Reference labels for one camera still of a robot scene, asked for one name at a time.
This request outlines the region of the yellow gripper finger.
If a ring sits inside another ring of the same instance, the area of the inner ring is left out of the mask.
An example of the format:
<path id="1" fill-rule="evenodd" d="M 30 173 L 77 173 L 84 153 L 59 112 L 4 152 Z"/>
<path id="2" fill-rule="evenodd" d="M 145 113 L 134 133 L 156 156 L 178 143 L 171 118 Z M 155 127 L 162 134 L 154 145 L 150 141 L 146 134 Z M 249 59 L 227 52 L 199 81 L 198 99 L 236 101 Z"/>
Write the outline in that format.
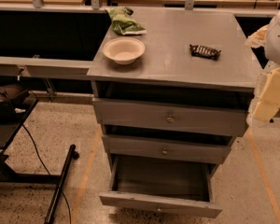
<path id="1" fill-rule="evenodd" d="M 264 47 L 266 45 L 267 30 L 268 25 L 260 27 L 256 32 L 246 39 L 245 44 L 254 49 Z"/>

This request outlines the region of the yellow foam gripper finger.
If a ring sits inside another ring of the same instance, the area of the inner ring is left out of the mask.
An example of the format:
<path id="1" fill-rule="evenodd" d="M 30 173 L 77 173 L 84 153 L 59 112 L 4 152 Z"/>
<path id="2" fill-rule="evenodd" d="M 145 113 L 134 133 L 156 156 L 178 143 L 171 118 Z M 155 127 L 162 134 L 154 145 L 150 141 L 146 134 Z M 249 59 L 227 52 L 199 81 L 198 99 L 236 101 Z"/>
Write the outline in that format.
<path id="1" fill-rule="evenodd" d="M 249 126 L 264 126 L 280 110 L 280 65 L 270 66 L 259 76 L 246 121 Z"/>

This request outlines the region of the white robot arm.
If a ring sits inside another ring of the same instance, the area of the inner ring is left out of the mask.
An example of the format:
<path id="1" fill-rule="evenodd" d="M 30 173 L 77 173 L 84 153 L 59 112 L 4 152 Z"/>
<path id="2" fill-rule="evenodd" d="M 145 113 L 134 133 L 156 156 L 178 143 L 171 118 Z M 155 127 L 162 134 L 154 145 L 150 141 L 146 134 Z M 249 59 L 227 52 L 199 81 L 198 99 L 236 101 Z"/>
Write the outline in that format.
<path id="1" fill-rule="evenodd" d="M 280 109 L 280 10 L 269 24 L 250 35 L 245 44 L 251 48 L 264 47 L 269 60 L 259 75 L 246 119 L 249 126 L 262 126 Z"/>

